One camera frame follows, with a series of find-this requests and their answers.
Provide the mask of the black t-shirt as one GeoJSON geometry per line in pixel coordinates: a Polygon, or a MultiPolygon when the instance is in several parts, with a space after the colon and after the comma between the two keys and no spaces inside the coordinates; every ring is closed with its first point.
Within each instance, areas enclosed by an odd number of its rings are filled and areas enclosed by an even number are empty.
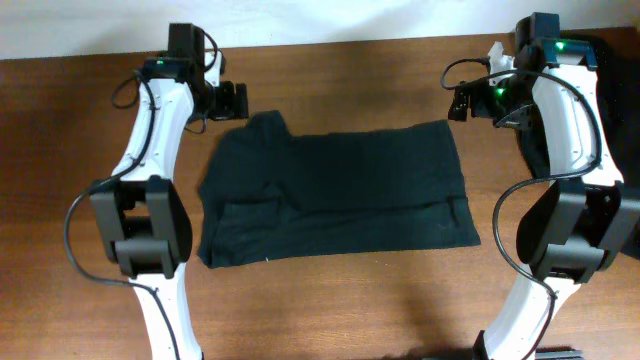
{"type": "Polygon", "coordinates": [[[445,121],[293,135],[277,111],[220,140],[198,189],[209,268],[480,244],[445,121]]]}

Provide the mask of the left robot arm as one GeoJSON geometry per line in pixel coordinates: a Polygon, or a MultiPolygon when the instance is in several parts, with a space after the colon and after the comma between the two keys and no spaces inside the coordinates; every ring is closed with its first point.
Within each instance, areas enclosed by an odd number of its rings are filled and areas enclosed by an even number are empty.
{"type": "Polygon", "coordinates": [[[245,119],[243,83],[222,80],[226,59],[191,23],[172,23],[166,51],[134,74],[137,114],[125,152],[87,193],[107,259],[141,306],[155,359],[200,359],[186,294],[191,222],[175,189],[183,132],[193,122],[245,119]]]}

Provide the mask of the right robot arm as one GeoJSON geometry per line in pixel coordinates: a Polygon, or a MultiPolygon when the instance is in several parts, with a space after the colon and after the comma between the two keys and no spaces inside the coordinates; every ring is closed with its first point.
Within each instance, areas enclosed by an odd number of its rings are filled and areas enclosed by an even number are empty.
{"type": "Polygon", "coordinates": [[[495,43],[484,77],[453,86],[448,116],[490,119],[526,131],[541,121],[547,189],[521,219],[516,281],[471,355],[481,360],[577,359],[577,350],[543,350],[553,318],[595,273],[607,269],[639,219],[639,193],[624,183],[608,147],[597,102],[592,46],[565,39],[556,14],[535,12],[515,28],[514,55],[495,43]]]}

